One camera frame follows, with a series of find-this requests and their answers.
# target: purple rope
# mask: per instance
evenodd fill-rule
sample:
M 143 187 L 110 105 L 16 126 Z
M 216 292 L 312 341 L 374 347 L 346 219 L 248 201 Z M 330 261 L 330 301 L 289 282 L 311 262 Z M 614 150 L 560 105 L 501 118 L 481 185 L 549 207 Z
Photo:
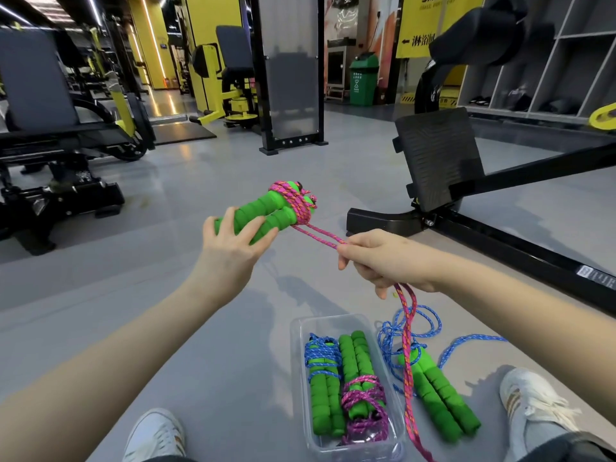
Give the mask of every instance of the purple rope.
M 368 390 L 350 390 L 353 384 L 371 382 L 374 384 Z M 368 429 L 376 429 L 373 441 L 385 441 L 389 437 L 389 417 L 385 409 L 377 401 L 385 402 L 385 390 L 381 386 L 379 378 L 373 375 L 360 376 L 344 385 L 342 406 L 349 412 L 359 401 L 364 400 L 371 404 L 376 410 L 376 415 L 372 413 L 368 418 L 357 418 L 347 423 L 347 434 L 343 436 L 343 444 L 353 444 L 353 436 L 361 437 Z

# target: plastic container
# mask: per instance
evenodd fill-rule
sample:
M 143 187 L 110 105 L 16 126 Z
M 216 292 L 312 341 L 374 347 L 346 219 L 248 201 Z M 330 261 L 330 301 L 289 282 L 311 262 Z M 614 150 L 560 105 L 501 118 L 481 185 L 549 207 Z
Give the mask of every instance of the plastic container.
M 312 406 L 308 372 L 304 366 L 304 345 L 310 339 L 310 333 L 320 337 L 329 336 L 338 340 L 342 334 L 361 330 L 366 334 L 374 373 L 385 390 L 387 413 L 389 416 L 389 437 L 386 441 L 367 442 L 338 446 L 339 439 L 317 436 L 312 432 Z M 348 314 L 341 316 L 295 319 L 291 322 L 291 361 L 301 363 L 301 400 L 304 436 L 308 450 L 320 461 L 361 462 L 361 461 L 399 461 L 404 456 L 402 443 L 405 427 L 403 409 L 395 391 L 380 349 L 374 338 L 374 327 L 363 315 Z M 293 386 L 299 392 L 300 386 Z

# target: jump rope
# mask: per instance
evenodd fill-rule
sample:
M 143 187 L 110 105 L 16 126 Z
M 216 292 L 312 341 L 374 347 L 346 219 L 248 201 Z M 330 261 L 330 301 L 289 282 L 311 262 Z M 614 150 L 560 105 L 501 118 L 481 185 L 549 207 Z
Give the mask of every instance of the jump rope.
M 305 235 L 310 236 L 314 240 L 317 240 L 323 244 L 326 244 L 330 248 L 334 248 L 334 249 L 338 247 L 335 243 L 324 240 L 320 238 L 319 236 L 315 235 L 314 233 L 308 232 L 307 230 L 301 228 L 299 225 L 305 225 L 306 227 L 310 228 L 314 232 L 320 233 L 321 235 L 325 235 L 337 241 L 339 244 L 346 243 L 342 238 L 336 236 L 335 234 L 328 232 L 326 230 L 322 230 L 310 224 L 312 212 L 315 209 L 317 209 L 317 197 L 314 196 L 313 194 L 310 194 L 310 191 L 305 190 L 299 184 L 293 185 L 292 182 L 283 182 L 283 181 L 275 182 L 272 186 L 270 186 L 269 190 L 280 194 L 285 199 L 285 201 L 290 205 L 290 207 L 293 209 L 293 212 L 295 213 L 295 217 L 291 217 L 291 222 L 294 222 L 293 221 L 294 218 L 296 219 L 295 223 L 290 223 L 290 224 L 282 223 L 282 226 L 280 228 L 291 226 L 298 232 L 304 233 Z M 269 231 L 270 228 L 271 227 L 264 227 L 266 231 Z M 381 354 L 383 356 L 383 359 L 389 366 L 389 370 L 391 371 L 392 375 L 404 383 L 403 389 L 400 389 L 396 385 L 394 385 L 394 387 L 397 391 L 403 393 L 405 397 L 404 420 L 405 420 L 405 426 L 406 426 L 406 431 L 408 433 L 408 436 L 410 440 L 413 442 L 413 445 L 416 447 L 417 451 L 420 452 L 420 454 L 427 460 L 427 462 L 435 462 L 430 451 L 425 449 L 421 443 L 419 431 L 417 429 L 415 418 L 413 416 L 413 406 L 412 406 L 413 373 L 411 371 L 411 365 L 419 361 L 420 356 L 421 356 L 421 350 L 427 347 L 426 344 L 422 344 L 418 342 L 416 339 L 418 338 L 426 339 L 426 338 L 431 338 L 431 337 L 436 336 L 437 334 L 441 332 L 443 324 L 442 324 L 441 318 L 436 314 L 436 312 L 433 309 L 425 305 L 417 304 L 417 298 L 412 288 L 410 287 L 410 285 L 404 284 L 404 283 L 403 284 L 396 283 L 394 284 L 394 288 L 396 289 L 396 293 L 398 295 L 398 298 L 400 299 L 400 303 L 402 303 L 402 308 L 401 310 L 398 310 L 393 321 L 385 321 L 383 323 L 382 329 L 378 334 L 378 343 L 381 349 Z M 408 302 L 406 301 L 406 297 L 405 297 L 403 289 L 406 291 L 406 293 L 411 298 L 410 307 L 408 305 Z M 424 313 L 421 309 L 427 310 L 434 316 L 434 318 L 437 321 L 436 327 L 434 326 L 434 322 L 432 321 L 432 319 L 426 313 Z M 416 314 L 419 314 L 420 316 L 424 317 L 428 321 L 428 324 L 430 325 L 431 328 L 427 333 L 416 334 L 412 332 L 411 326 L 412 326 L 412 322 Z M 402 350 L 398 349 L 396 351 L 393 351 L 394 340 L 397 337 L 402 338 Z M 439 368 L 442 368 L 445 365 L 445 363 L 447 362 L 447 360 L 449 359 L 453 351 L 458 346 L 460 346 L 461 344 L 464 344 L 465 342 L 471 341 L 471 340 L 506 342 L 506 340 L 503 337 L 487 336 L 483 334 L 471 334 L 468 336 L 460 337 L 454 340 L 450 344 L 450 346 L 443 351 L 443 353 L 441 354 L 441 357 L 439 358 L 439 365 L 438 365 Z M 333 338 L 318 338 L 314 334 L 311 334 L 311 341 L 308 342 L 305 347 L 304 358 L 305 358 L 306 364 L 308 364 L 308 361 L 318 359 L 322 361 L 320 362 L 313 361 L 310 366 L 324 366 L 324 367 L 329 366 L 331 369 L 333 368 L 332 365 L 336 365 L 336 369 L 338 369 L 342 365 L 342 357 L 341 357 L 340 351 L 338 350 L 338 347 L 331 346 L 331 344 L 336 344 L 336 343 L 337 342 Z M 411 356 L 411 351 L 413 349 L 418 350 L 418 356 L 415 360 L 411 361 L 410 356 Z M 405 357 L 404 365 L 397 365 L 392 361 L 393 357 L 396 357 L 397 355 L 400 355 L 400 354 L 404 354 L 404 357 Z M 399 376 L 399 374 L 396 371 L 401 368 L 404 369 L 403 376 Z M 325 370 L 313 371 L 309 376 L 309 380 L 315 374 L 321 374 L 321 373 L 330 374 L 332 376 L 337 377 L 338 379 L 341 379 L 341 376 L 338 373 L 328 371 L 327 369 L 325 369 Z M 361 382 L 370 382 L 374 384 L 374 387 L 367 391 L 351 390 L 354 384 L 358 384 Z M 384 390 L 377 376 L 374 376 L 374 375 L 360 376 L 358 379 L 346 383 L 346 385 L 344 386 L 343 398 L 342 398 L 342 406 L 345 410 L 348 411 L 350 407 L 352 407 L 354 404 L 356 404 L 360 400 L 365 400 L 369 404 L 373 405 L 374 409 L 377 412 L 376 417 L 373 417 L 372 419 L 369 418 L 367 421 L 361 420 L 361 421 L 356 421 L 356 422 L 349 422 L 348 429 L 349 429 L 350 435 L 360 434 L 364 429 L 366 429 L 370 425 L 376 425 L 377 427 L 379 427 L 379 429 L 374 438 L 374 441 L 382 441 L 388 438 L 389 419 L 388 419 L 387 412 L 385 411 L 383 405 L 381 405 L 379 402 L 379 401 L 384 402 L 384 399 L 385 399 Z M 349 439 L 343 438 L 343 443 L 351 443 L 351 442 L 352 441 L 349 441 Z

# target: gym floor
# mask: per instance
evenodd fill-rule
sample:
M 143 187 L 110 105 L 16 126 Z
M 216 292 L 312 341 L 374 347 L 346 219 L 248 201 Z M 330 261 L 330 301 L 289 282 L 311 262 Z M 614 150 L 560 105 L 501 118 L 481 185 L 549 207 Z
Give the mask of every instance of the gym floor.
M 52 233 L 58 249 L 42 257 L 28 256 L 14 240 L 0 244 L 0 399 L 172 292 L 199 253 L 205 217 L 253 200 L 275 180 L 299 180 L 312 190 L 319 197 L 313 222 L 339 235 L 350 207 L 408 210 L 405 184 L 410 177 L 404 157 L 391 145 L 394 124 L 335 111 L 325 113 L 325 123 L 328 146 L 295 148 L 274 157 L 258 152 L 257 135 L 227 130 L 218 122 L 210 126 L 217 139 L 160 146 L 133 163 L 94 161 L 92 170 L 118 182 L 126 196 L 119 216 L 83 216 L 59 224 Z M 486 171 L 555 154 L 498 140 L 477 142 Z M 49 178 L 47 170 L 28 176 L 14 170 L 18 185 Z M 461 211 L 613 273 L 615 192 L 612 168 L 473 196 Z M 562 296 L 435 232 L 416 239 Z M 443 320 L 443 332 L 427 340 L 434 357 L 458 336 L 491 333 L 444 295 L 420 292 L 418 298 Z M 197 460 L 308 461 L 292 394 L 298 377 L 291 372 L 291 360 L 300 358 L 290 354 L 291 320 L 361 313 L 375 324 L 376 333 L 399 307 L 394 297 L 378 300 L 353 270 L 339 272 L 330 248 L 294 230 L 284 231 L 257 264 L 244 292 L 170 359 L 90 460 L 119 461 L 135 420 L 162 406 L 184 423 L 189 456 Z M 427 327 L 422 319 L 416 324 L 416 330 Z M 508 343 L 471 342 L 452 355 L 445 374 L 483 426 L 474 439 L 447 446 L 421 405 L 415 405 L 422 440 L 436 460 L 503 460 L 508 435 L 498 384 L 512 366 L 549 377 Z M 573 407 L 581 408 L 578 423 L 583 429 L 616 444 L 616 428 L 549 379 Z M 405 460 L 419 459 L 407 441 Z

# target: shoe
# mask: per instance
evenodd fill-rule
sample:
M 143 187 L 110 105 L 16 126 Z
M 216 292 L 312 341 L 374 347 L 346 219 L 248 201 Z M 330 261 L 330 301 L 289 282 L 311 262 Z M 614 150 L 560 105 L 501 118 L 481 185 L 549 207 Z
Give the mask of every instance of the shoe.
M 556 423 L 570 432 L 579 431 L 569 408 L 550 383 L 535 372 L 515 368 L 505 374 L 500 398 L 509 418 L 509 451 L 505 461 L 517 461 L 528 454 L 524 433 L 529 421 Z
M 186 457 L 184 429 L 164 408 L 145 412 L 128 436 L 122 462 L 143 462 L 164 455 Z

